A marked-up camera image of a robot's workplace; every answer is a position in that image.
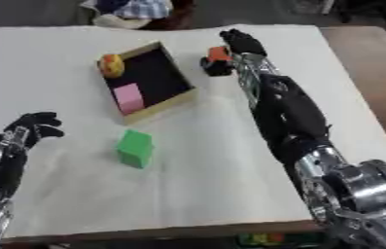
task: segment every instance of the green cube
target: green cube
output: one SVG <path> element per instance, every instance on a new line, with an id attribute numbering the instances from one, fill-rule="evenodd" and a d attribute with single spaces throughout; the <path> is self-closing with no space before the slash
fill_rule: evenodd
<path id="1" fill-rule="evenodd" d="M 124 164 L 144 168 L 152 155 L 152 136 L 135 130 L 127 130 L 117 144 L 117 153 Z"/>

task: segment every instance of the white paper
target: white paper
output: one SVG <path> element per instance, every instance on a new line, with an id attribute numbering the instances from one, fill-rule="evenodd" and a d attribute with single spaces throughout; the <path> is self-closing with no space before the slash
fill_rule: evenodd
<path id="1" fill-rule="evenodd" d="M 199 67 L 223 44 L 219 32 L 234 27 L 263 42 L 318 103 L 349 161 L 386 161 L 385 132 L 315 27 L 0 28 L 0 130 L 20 114 L 56 111 L 67 134 L 30 152 L 7 236 L 310 219 L 235 77 L 209 78 Z M 95 61 L 154 41 L 197 87 L 197 99 L 126 127 Z M 154 138 L 145 169 L 117 160 L 114 146 L 127 128 Z"/>

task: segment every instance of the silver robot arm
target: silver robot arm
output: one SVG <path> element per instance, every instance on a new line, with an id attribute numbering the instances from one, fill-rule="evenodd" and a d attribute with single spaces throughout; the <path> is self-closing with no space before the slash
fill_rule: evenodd
<path id="1" fill-rule="evenodd" d="M 386 248 L 386 162 L 347 162 L 319 108 L 261 43 L 238 30 L 221 36 L 263 138 L 314 220 L 347 243 Z"/>
<path id="2" fill-rule="evenodd" d="M 26 114 L 0 134 L 0 239 L 13 218 L 12 197 L 20 184 L 27 151 L 45 137 L 61 137 L 55 113 Z"/>

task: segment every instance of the orange ball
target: orange ball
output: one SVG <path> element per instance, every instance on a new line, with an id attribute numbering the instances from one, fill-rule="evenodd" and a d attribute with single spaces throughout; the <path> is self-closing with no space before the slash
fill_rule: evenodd
<path id="1" fill-rule="evenodd" d="M 124 72 L 124 63 L 118 54 L 104 54 L 99 60 L 99 69 L 106 78 L 118 78 Z"/>

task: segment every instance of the wooden tray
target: wooden tray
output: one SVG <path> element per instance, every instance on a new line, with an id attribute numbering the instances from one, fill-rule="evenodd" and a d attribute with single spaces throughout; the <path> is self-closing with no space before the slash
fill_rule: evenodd
<path id="1" fill-rule="evenodd" d="M 126 124 L 193 99 L 195 87 L 181 73 L 162 43 L 153 43 L 120 56 L 124 73 L 117 79 L 105 78 L 115 103 L 117 105 L 118 101 L 114 89 L 136 83 L 145 106 L 143 110 L 123 115 Z"/>

